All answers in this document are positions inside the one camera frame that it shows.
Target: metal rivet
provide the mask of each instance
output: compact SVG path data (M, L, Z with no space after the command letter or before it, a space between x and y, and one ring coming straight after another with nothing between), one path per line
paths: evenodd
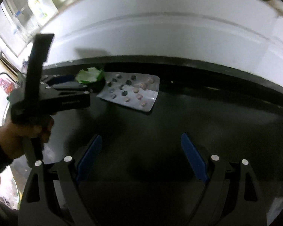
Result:
M36 161L36 162L35 162L35 166L36 166L36 167L41 166L41 164L42 164L42 161Z
M211 159L212 159L213 161L219 161L219 156L218 156L218 155L212 155L212 156L211 156Z
M64 157L65 162L70 162L71 160L72 160L72 157L70 155Z
M248 160L246 160L246 159L242 159L241 162L242 162L243 165L248 165Z

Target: black tool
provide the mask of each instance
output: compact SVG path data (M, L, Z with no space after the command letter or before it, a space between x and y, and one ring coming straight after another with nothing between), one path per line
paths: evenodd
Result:
M187 225L267 225L262 192L247 160L229 163L204 147L197 149L187 133L181 146L195 176L204 182Z
M64 91L50 87L41 81L42 65L47 55L53 34L37 34L28 61L26 77L19 75L20 87L11 92L10 115L16 124L32 124L46 127L50 114L54 112L85 108L90 106L90 96L83 87ZM42 160L42 143L39 138L23 140L24 153L28 165L32 167L37 160Z
M102 137L95 134L76 160L66 156L52 164L37 161L25 185L18 225L99 225L85 206L77 185L86 180L101 149ZM54 180L60 181L68 210L63 211L59 206Z

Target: pill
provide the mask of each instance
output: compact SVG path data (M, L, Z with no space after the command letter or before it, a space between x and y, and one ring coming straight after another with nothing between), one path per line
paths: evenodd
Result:
M136 97L137 97L138 100L141 100L143 96L141 94L138 94L138 95L136 95Z
M140 84L140 86L141 86L141 89L146 89L147 88L147 84L145 83L145 82L143 82L142 84Z
M146 106L146 105L147 105L147 102L146 102L146 101L142 101L142 102L141 102L141 106L142 106L142 107L144 107L144 106Z
M148 83L149 83L149 84L153 84L153 83L154 83L154 79L153 79L152 77L149 77L149 78L148 78Z

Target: black handle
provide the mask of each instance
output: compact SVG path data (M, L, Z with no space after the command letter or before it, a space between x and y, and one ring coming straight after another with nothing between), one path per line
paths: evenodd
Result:
M43 115L34 124L41 125L43 128L47 128L50 120L50 115ZM29 167L33 167L36 161L43 160L43 148L44 143L39 137L32 139L29 137L23 138L23 150Z

